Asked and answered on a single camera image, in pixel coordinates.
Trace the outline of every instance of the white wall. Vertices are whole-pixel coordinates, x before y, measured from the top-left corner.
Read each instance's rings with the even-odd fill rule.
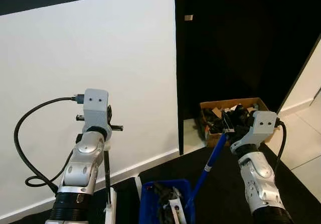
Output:
[[[25,186],[32,172],[13,143],[19,118],[46,100],[109,91],[112,122],[124,125],[111,139],[111,173],[178,147],[174,14],[174,0],[82,0],[0,17],[0,216],[53,196]],[[22,148],[48,177],[72,149],[81,113],[61,102],[23,124]]]
[[[321,87],[321,41],[319,41],[301,76],[286,99],[281,112],[309,106]]]

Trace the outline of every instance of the black connector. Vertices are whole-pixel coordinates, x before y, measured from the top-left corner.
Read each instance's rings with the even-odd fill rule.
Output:
[[[279,117],[277,117],[277,118],[276,118],[276,121],[275,121],[274,127],[275,127],[275,128],[279,127],[279,126],[281,125],[281,123],[282,123],[282,121],[280,120]]]
[[[253,212],[255,224],[294,224],[289,213],[280,207],[265,206]]]
[[[90,199],[89,194],[58,192],[49,219],[71,222],[87,221]]]
[[[71,100],[76,101],[79,104],[83,104],[84,103],[84,98],[85,98],[84,94],[77,94],[76,96],[71,97]]]

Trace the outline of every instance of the cable connector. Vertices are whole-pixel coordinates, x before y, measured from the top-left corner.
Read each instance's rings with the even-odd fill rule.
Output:
[[[281,123],[283,123],[283,122],[280,120],[279,117],[277,117],[277,118],[276,118],[276,121],[275,121],[274,127],[275,127],[275,128],[279,127],[279,126],[281,125]]]
[[[84,103],[84,98],[85,98],[84,94],[77,94],[76,96],[71,97],[71,100],[76,101],[79,104],[83,104]]]

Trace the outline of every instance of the blue plastic crate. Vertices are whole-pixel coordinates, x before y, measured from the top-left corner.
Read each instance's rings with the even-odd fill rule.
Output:
[[[174,186],[183,196],[182,206],[184,207],[192,194],[192,189],[189,181],[185,179],[179,180],[161,180],[157,181],[167,187]],[[154,193],[153,181],[145,183],[141,188],[141,200],[139,210],[139,224],[159,224],[157,217],[158,195]],[[195,207],[194,203],[184,209],[185,218],[188,224],[195,224]]]

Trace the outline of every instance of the cardboard box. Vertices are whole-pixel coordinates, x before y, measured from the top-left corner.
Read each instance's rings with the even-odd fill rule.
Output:
[[[241,104],[245,108],[251,107],[253,104],[259,105],[259,110],[269,110],[265,103],[259,97],[252,97],[252,98],[239,98],[239,99],[230,99],[230,100],[221,100],[221,101],[211,101],[211,102],[202,102],[200,103],[201,109],[204,108],[215,108],[218,109],[222,108],[231,108],[235,105]],[[202,111],[202,118],[205,123],[205,116]],[[222,133],[211,134],[210,128],[208,125],[205,126],[205,144],[208,147],[216,146],[219,138],[221,137]]]

